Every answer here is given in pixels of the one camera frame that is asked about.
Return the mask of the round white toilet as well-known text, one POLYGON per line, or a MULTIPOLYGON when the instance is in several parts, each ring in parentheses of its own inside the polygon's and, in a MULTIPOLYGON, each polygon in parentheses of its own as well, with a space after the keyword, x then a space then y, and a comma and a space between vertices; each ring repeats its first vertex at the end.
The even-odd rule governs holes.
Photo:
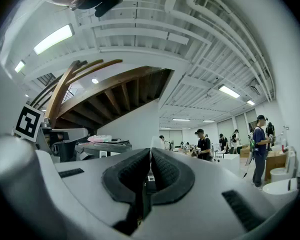
POLYGON ((285 206, 295 200, 300 192, 297 178, 271 182, 263 186, 266 198, 277 207, 285 206))

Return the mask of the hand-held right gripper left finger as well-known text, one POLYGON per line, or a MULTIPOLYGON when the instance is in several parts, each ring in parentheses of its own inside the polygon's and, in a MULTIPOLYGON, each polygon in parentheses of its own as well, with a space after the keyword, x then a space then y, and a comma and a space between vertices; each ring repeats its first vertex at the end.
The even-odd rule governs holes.
POLYGON ((79 219, 90 239, 136 239, 144 215, 144 183, 150 171, 150 149, 106 158, 57 164, 60 174, 81 169, 61 180, 87 212, 79 219))

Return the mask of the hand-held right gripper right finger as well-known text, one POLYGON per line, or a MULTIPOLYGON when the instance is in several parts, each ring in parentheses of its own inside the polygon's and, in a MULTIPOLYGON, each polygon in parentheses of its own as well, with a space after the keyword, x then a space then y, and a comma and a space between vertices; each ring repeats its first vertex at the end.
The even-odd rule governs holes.
POLYGON ((189 166, 191 189, 177 202, 151 206, 136 240, 263 240, 275 209, 263 193, 212 162, 163 150, 189 166))

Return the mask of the wooden staircase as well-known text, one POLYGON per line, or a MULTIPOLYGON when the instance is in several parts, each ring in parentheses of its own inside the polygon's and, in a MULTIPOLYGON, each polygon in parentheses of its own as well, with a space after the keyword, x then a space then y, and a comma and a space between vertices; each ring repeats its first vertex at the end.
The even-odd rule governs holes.
POLYGON ((75 60, 65 73, 49 82, 29 104, 41 110, 53 128, 86 128, 97 131, 108 123, 139 107, 159 99, 173 75, 173 70, 141 66, 94 83, 80 94, 70 86, 100 70, 118 66, 121 59, 91 63, 75 60))

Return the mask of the pink packet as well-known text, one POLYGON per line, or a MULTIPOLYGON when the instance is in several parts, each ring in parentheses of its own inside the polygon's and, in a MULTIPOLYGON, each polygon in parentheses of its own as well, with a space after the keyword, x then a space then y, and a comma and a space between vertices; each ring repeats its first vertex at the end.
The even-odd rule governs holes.
POLYGON ((112 141, 111 135, 93 135, 87 138, 88 142, 92 143, 107 143, 112 141))

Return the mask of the white cabinet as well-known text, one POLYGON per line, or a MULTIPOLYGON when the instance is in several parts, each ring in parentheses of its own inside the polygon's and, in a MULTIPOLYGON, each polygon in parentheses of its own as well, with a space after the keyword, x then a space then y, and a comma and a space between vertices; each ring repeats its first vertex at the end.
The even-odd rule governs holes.
POLYGON ((231 171, 235 175, 239 175, 240 172, 240 155, 230 153, 216 152, 213 155, 213 162, 221 167, 231 171))

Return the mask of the white toilet with open lid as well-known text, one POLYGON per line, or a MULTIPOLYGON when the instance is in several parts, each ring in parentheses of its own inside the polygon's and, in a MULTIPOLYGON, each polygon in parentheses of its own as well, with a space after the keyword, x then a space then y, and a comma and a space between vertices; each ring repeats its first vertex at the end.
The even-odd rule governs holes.
POLYGON ((285 153, 286 160, 284 167, 274 168, 270 171, 270 182, 278 182, 291 179, 294 175, 296 166, 296 151, 292 146, 287 147, 285 153))

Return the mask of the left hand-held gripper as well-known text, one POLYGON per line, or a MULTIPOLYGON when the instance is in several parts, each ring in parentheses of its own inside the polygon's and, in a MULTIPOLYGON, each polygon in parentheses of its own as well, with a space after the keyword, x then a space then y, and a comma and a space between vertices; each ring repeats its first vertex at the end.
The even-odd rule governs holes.
POLYGON ((42 111, 28 104, 24 105, 13 132, 33 142, 36 150, 47 152, 55 163, 78 161, 78 141, 89 134, 86 128, 53 128, 42 111))

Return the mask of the white ceiling pipes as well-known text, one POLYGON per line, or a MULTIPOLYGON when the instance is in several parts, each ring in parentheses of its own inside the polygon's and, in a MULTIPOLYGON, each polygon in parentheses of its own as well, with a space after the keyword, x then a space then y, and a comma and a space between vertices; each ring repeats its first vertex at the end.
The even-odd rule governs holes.
POLYGON ((241 38, 241 36, 232 28, 225 20, 220 18, 218 15, 213 13, 211 10, 206 7, 195 3, 195 0, 185 0, 185 3, 188 7, 194 10, 197 13, 205 16, 208 20, 221 29, 218 31, 207 23, 181 11, 174 9, 177 0, 165 0, 164 11, 174 18, 179 20, 186 21, 187 23, 193 24, 208 33, 212 34, 214 37, 222 41, 228 48, 230 48, 241 60, 241 62, 246 65, 248 69, 251 70, 255 79, 259 83, 261 90, 265 94, 265 97, 268 102, 271 102, 276 96, 276 91, 271 91, 270 86, 266 79, 266 73, 268 73, 270 78, 270 83, 274 84, 270 69, 265 58, 262 55, 262 52, 255 42, 252 35, 249 33, 247 28, 244 26, 242 21, 236 16, 236 14, 231 11, 227 5, 225 5, 221 0, 214 0, 219 6, 221 6, 230 19, 238 26, 239 30, 245 35, 249 43, 253 47, 250 49, 248 44, 241 38))

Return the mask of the ceiling air conditioner unit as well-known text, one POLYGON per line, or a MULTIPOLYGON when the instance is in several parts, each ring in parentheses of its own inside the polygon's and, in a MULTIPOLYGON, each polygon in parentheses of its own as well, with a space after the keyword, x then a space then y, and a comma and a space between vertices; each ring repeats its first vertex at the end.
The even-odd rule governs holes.
POLYGON ((261 96, 263 94, 260 84, 256 78, 252 79, 248 86, 253 92, 256 93, 256 95, 261 96))

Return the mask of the cardboard box beside toilet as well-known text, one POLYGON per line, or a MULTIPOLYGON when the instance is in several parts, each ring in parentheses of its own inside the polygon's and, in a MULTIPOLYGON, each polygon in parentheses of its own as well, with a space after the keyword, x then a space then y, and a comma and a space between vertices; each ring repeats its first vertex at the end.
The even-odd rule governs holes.
POLYGON ((282 151, 269 151, 265 162, 264 181, 271 179, 271 170, 286 166, 287 154, 282 151))

